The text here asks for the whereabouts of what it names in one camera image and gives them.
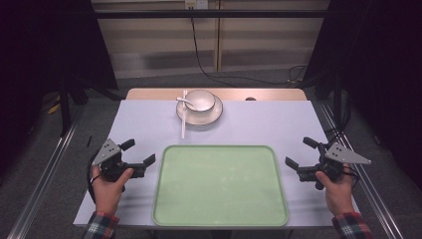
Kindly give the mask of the person's right hand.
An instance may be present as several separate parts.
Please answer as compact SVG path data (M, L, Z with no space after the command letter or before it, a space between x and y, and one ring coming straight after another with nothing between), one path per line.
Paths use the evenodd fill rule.
M352 178L344 175L341 180L332 182L322 171L316 172L316 178L325 187L325 202L333 216L354 212L352 204Z

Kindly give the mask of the white wall socket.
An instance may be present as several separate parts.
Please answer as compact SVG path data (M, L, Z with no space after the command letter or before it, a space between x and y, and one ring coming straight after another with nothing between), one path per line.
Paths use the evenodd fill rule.
M207 10L208 0L184 0L185 8L188 10Z

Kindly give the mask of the green tray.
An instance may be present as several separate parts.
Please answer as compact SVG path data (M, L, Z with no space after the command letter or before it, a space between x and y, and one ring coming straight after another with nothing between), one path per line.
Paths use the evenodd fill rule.
M289 220L279 164L265 145L172 145L153 221L167 227L280 227Z

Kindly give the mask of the white bowl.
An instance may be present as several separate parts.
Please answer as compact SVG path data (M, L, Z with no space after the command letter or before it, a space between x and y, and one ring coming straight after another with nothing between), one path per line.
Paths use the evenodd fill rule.
M187 107L195 112L204 113L210 111L215 106L215 97L205 90L194 90L185 96Z

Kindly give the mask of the yellow thing on floor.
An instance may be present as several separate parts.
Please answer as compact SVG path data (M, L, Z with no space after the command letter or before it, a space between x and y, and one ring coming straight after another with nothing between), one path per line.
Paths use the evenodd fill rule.
M47 114L51 115L51 114L55 113L57 111L57 109L59 108L60 104L61 104L61 97L57 96L57 98L55 99L52 106L48 109Z

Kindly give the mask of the white spoon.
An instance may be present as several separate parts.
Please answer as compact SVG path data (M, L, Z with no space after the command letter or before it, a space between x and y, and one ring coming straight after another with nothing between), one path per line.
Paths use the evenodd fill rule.
M180 97L177 97L176 98L176 100L177 101L179 101L179 102L183 102L183 103L186 103L186 104L188 104L188 105L190 105L190 106L192 106L193 108L195 108L195 106L190 102L190 101L188 101L187 99L185 99L185 98L180 98Z

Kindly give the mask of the aluminium rail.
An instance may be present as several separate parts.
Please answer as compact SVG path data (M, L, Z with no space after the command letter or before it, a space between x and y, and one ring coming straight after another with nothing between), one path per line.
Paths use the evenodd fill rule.
M334 122L334 112L328 105L328 103L322 103L320 105L321 111L325 116L328 124L333 127L335 139L343 146L348 149L354 150L352 145L350 144L346 134L344 132L340 132L336 129L337 124ZM378 222L383 228L384 233L386 234L387 239L404 239L402 233L400 232L398 225L390 213L387 205L384 203L383 199L381 198L380 194L378 193L377 189L375 188L374 184L372 183L371 179L369 178L368 173L364 169L362 164L356 164L352 166L359 175L361 176L360 179L360 187L368 200L372 210L374 211Z
M25 204L25 207L21 211L19 217L14 223L9 235L6 239L25 239L28 231L35 219L35 216L38 210L41 207L41 204L46 196L47 190L50 187L50 184L53 180L53 177L62 162L62 159L69 147L70 142L72 141L77 124L83 114L84 108L77 108L74 113L74 120L71 122L69 128L66 130L66 133L60 137L53 154L50 156L48 164L41 175L38 183L36 184L35 189L31 193L31 196L28 202Z

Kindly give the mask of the black horizontal frame bar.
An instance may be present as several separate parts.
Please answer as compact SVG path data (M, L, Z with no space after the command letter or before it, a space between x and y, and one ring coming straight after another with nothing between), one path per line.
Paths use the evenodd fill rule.
M335 13L325 10L149 10L110 11L99 10L99 19L144 18L325 18Z

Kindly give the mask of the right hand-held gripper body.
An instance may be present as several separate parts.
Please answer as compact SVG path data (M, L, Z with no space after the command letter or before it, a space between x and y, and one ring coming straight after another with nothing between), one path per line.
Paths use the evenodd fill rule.
M314 166L300 167L297 170L300 182L314 181L317 190L323 190L322 183L317 179L316 172L322 171L332 182L337 182L344 175L350 175L355 180L359 179L357 172L353 169L347 172L346 163L370 164L371 160L335 142L333 144L322 143L323 154L319 154L318 163Z

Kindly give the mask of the white plate dark rim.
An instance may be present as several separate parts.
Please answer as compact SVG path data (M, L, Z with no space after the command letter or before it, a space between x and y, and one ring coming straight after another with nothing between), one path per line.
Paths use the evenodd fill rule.
M176 105L176 113L179 118L185 119L188 124L192 125L206 125L216 121L223 112L222 102L215 97L215 106L207 112L200 113L190 110L186 103L178 102Z

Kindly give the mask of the pale table cover sheet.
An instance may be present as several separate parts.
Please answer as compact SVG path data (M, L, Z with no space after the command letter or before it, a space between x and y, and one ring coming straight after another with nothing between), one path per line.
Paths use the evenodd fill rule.
M124 101L109 136L117 143L134 139L122 158L140 162L154 154L156 162L144 177L126 185L117 214L120 225L159 229L252 229L320 227L331 223L324 194L311 182L300 182L285 164L286 157L301 166L317 163L317 150L303 143L308 136L323 141L325 135L309 101L226 101L220 118L208 125L183 126L174 101ZM265 145L279 164L288 222L280 227L167 227L153 221L153 209L161 160L172 145Z

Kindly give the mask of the dark curtain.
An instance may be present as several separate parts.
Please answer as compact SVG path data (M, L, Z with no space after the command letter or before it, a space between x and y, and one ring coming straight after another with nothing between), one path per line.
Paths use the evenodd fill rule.
M92 0L0 0L0 178L10 171L41 112L62 89L117 83Z
M304 82L336 85L422 190L422 0L329 0Z

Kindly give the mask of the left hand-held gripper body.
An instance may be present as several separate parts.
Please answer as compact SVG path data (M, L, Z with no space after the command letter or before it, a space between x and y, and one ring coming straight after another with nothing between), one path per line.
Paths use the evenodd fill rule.
M101 176L106 180L117 181L127 169L121 157L119 144L108 138L96 154L93 165L100 168Z

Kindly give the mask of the wooden vertical post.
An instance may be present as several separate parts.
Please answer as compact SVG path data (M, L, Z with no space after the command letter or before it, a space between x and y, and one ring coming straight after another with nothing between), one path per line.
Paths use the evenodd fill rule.
M221 10L221 0L214 0L214 9ZM221 70L221 18L215 18L215 41L214 41L214 71L220 72Z

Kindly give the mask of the person's left hand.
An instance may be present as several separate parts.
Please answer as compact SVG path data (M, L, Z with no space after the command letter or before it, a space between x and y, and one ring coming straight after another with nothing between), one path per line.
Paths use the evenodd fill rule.
M97 166L92 168L96 211L109 215L115 215L118 203L122 195L122 189L133 174L133 169L127 169L116 182L109 182L101 177L100 169Z

